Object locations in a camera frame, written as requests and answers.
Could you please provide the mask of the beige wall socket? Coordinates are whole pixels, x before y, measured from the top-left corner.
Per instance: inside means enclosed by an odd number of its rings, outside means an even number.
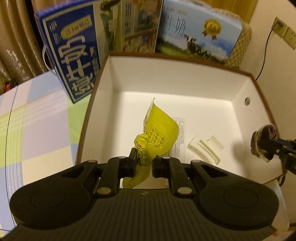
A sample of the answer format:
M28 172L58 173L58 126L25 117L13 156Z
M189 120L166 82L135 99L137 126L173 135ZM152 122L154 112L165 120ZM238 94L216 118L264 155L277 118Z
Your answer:
M296 32L293 29L288 27L283 39L290 47L292 47L294 50L296 49Z

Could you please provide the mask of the brown cardboard storage box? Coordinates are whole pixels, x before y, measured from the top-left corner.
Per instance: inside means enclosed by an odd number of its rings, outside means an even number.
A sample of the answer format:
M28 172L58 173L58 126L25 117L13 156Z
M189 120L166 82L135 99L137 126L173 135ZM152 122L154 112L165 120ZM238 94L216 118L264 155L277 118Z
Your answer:
M220 168L262 184L283 175L278 157L265 162L250 151L252 134L274 122L254 77L164 54L107 54L86 110L76 161L105 163L128 155L151 103L184 120L185 144L216 137L224 147Z

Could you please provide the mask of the brown hair scrunchie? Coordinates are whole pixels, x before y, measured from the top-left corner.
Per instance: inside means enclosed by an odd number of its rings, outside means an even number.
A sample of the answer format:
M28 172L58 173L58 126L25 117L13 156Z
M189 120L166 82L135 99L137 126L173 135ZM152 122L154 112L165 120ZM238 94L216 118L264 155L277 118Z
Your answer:
M262 126L252 134L250 141L251 153L269 163L274 156L272 145L278 139L278 132L274 124Z

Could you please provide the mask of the dark blue milk carton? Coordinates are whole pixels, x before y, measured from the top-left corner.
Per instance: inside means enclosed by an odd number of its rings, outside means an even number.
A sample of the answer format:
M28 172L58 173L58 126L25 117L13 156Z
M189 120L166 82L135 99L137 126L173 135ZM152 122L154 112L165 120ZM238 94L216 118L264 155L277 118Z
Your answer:
M92 92L107 52L154 52L162 7L162 1L62 1L35 13L73 103Z

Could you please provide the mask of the light blue milk carton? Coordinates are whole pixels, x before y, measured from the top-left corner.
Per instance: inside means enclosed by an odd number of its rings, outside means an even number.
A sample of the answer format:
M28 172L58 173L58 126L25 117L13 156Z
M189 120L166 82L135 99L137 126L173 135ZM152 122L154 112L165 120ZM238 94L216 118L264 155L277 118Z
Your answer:
M193 1L164 1L155 51L225 64L241 21Z

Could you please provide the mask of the yellow snack packet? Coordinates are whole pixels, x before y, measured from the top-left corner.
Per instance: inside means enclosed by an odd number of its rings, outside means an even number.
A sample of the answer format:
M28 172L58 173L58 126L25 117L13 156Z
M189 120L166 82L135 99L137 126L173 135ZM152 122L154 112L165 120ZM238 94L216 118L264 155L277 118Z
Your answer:
M178 135L176 121L152 102L144 118L143 132L134 140L138 159L136 175L123 178L123 188L132 189L144 182L150 175L152 160L168 153Z

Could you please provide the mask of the wall socket with plug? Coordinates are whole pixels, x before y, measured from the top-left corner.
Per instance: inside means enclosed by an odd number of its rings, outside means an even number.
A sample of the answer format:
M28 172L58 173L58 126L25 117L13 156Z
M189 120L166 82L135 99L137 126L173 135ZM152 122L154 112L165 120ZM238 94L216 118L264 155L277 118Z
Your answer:
M274 19L274 23L272 26L273 31L280 37L283 38L287 31L287 24L280 20L278 17Z

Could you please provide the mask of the white hair claw clip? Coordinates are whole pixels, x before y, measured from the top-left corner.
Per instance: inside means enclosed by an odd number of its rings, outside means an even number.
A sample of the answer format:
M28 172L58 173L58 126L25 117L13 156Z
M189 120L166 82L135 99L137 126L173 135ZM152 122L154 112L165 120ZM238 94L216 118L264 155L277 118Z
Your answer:
M219 153L224 149L224 145L215 136L203 140L196 135L187 145L187 149L197 155L201 161L218 165L221 161Z

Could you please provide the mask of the brown patterned curtain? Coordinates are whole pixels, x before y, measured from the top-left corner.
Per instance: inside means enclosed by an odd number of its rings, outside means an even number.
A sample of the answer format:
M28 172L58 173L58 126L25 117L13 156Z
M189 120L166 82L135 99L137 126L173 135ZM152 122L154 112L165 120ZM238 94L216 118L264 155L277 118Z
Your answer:
M1 93L46 71L34 13L59 1L1 1Z

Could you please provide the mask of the plaid tablecloth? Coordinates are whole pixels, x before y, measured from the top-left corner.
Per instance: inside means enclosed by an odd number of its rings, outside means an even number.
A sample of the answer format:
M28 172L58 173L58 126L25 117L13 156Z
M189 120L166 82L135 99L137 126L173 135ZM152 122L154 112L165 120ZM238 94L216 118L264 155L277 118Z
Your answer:
M16 226L16 190L75 164L88 102L72 103L51 72L1 95L1 236Z

